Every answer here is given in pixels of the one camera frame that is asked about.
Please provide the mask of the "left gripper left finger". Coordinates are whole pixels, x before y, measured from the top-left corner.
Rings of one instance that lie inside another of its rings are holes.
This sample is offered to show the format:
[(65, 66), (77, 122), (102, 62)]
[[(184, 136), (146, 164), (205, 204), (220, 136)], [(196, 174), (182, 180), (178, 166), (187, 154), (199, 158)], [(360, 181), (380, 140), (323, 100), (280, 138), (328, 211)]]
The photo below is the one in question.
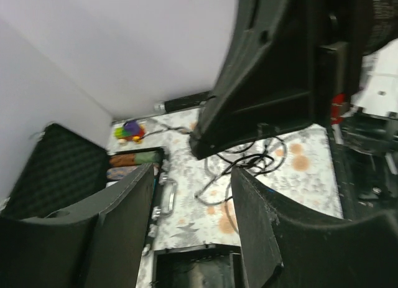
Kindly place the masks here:
[(1, 218), (1, 286), (134, 287), (153, 189), (144, 164), (50, 218)]

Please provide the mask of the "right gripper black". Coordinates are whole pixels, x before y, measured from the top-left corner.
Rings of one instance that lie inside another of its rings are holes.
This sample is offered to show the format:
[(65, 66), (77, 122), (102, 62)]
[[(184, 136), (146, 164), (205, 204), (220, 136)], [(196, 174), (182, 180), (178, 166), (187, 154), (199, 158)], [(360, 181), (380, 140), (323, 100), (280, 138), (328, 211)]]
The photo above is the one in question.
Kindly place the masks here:
[(314, 110), (317, 0), (238, 1), (228, 55), (190, 135), (197, 159), (314, 121), (341, 122), (363, 57), (397, 38), (397, 0), (325, 2)]

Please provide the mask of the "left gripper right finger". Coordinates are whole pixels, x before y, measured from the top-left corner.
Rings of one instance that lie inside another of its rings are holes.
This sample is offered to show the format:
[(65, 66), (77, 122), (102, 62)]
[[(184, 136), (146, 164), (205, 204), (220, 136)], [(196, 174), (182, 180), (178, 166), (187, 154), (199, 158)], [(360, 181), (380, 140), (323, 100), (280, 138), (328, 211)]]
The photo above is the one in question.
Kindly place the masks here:
[(396, 287), (397, 212), (343, 220), (231, 173), (247, 287)]

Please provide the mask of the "black cylindrical flashlight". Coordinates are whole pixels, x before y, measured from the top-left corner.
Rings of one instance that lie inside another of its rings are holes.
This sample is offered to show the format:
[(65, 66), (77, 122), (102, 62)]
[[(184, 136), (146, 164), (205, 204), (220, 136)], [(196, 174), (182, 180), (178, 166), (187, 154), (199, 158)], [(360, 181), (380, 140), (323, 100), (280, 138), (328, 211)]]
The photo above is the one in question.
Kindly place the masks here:
[(196, 93), (168, 101), (160, 101), (154, 105), (154, 110), (159, 114), (168, 114), (186, 109), (199, 107), (208, 97), (210, 92)]

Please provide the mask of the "black plastic bin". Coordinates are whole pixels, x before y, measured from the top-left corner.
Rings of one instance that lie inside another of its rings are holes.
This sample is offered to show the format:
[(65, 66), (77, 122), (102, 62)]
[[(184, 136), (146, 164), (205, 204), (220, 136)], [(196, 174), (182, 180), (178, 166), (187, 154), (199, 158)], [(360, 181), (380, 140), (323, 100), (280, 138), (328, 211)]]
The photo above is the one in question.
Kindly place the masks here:
[(241, 248), (203, 244), (154, 252), (152, 287), (244, 287)]

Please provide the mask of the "floral table mat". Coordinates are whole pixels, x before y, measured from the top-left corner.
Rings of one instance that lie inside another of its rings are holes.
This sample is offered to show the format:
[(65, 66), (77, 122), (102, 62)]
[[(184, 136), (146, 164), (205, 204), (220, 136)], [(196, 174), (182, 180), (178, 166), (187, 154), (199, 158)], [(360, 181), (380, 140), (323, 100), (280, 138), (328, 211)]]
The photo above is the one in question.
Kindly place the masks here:
[[(169, 152), (170, 176), (178, 186), (173, 213), (160, 220), (154, 249), (184, 248), (217, 243), (239, 245), (235, 233), (236, 217), (232, 202), (222, 204), (229, 177), (222, 171), (239, 158), (238, 149), (205, 160), (197, 160), (190, 152), (188, 136), (175, 132), (176, 127), (193, 129), (198, 111), (191, 109), (153, 118), (142, 125), (149, 136), (142, 143), (121, 145), (110, 137), (110, 152), (150, 147), (164, 147)], [(269, 146), (274, 158), (274, 171), (259, 180), (324, 214), (341, 217), (333, 164), (326, 131), (319, 125), (288, 133)]]

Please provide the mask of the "black poker chip case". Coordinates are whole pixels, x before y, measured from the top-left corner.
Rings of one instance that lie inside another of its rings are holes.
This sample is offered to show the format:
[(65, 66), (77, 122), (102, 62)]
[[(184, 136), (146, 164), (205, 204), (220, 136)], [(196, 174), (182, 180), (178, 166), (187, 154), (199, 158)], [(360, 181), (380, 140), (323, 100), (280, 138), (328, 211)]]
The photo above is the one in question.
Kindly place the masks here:
[(110, 154), (73, 131), (51, 124), (44, 129), (1, 216), (14, 220), (49, 217), (146, 163), (153, 164), (154, 183), (158, 185), (168, 158), (164, 147)]

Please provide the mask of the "colourful toy block train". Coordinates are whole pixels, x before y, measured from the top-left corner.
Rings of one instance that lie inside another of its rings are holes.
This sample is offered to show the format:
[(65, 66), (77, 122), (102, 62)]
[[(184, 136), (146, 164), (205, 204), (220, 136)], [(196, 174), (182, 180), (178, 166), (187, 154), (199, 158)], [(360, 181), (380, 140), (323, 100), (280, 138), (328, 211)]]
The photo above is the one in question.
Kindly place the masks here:
[(140, 144), (145, 135), (146, 131), (143, 125), (136, 120), (125, 122), (122, 126), (115, 128), (113, 132), (113, 136), (121, 146), (125, 146), (129, 142)]

